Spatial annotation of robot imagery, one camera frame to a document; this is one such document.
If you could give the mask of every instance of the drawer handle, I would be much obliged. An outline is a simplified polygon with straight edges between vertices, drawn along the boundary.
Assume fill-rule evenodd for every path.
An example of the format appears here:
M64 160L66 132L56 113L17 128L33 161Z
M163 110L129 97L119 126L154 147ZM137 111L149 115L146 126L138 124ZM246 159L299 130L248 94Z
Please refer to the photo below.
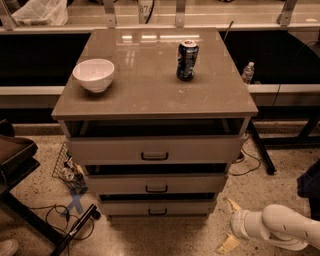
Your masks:
M146 192L147 193L166 193L168 192L168 185L165 186L164 190L152 190L152 189L149 189L148 186L146 186Z
M167 214L167 208L165 208L163 211L154 211L154 212L152 212L151 209L148 209L148 213L150 216L163 216Z
M158 153L158 152L142 152L141 159L144 161L164 161L169 158L169 153Z

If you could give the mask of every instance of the white bowl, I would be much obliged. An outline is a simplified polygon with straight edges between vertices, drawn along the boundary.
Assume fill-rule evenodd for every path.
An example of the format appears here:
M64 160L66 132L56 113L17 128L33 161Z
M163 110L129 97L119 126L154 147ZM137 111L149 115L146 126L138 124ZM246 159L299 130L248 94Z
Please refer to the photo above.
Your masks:
M112 83L114 65L105 59L86 60L75 66L72 74L83 88L103 92Z

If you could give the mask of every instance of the drawer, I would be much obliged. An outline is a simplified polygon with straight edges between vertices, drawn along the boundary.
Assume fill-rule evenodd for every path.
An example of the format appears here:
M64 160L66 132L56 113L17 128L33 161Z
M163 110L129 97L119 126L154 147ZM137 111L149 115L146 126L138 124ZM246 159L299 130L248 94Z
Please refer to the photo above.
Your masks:
M79 165L228 163L244 136L71 138L68 149Z
M110 217L207 216L216 206L215 194L171 194L157 197L99 196L99 208Z
M89 192L98 194L170 194L221 192L225 164L116 165L87 168Z
M221 192L226 179L224 175L202 177L86 177L91 193L143 194L143 193L199 193Z

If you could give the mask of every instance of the white drawer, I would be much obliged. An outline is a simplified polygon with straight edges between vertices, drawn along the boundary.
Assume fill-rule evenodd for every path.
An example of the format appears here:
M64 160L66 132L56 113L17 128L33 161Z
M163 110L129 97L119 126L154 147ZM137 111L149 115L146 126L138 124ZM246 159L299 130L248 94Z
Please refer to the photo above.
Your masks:
M225 175L189 177L136 177L87 176L86 184L91 193L98 194L154 194L154 193L206 193L221 192L226 183Z
M228 163L237 159L243 136L71 138L79 165Z
M124 216L207 216L213 212L216 199L199 200L130 200L108 201L100 197L99 208L108 218Z

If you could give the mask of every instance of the plastic bottle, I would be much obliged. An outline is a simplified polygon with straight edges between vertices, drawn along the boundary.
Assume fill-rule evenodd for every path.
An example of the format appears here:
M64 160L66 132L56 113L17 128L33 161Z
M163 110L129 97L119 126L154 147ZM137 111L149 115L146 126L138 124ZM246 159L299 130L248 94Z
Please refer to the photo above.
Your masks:
M249 62L249 64L244 67L241 75L243 82L245 84L250 84L253 74L254 74L254 63Z

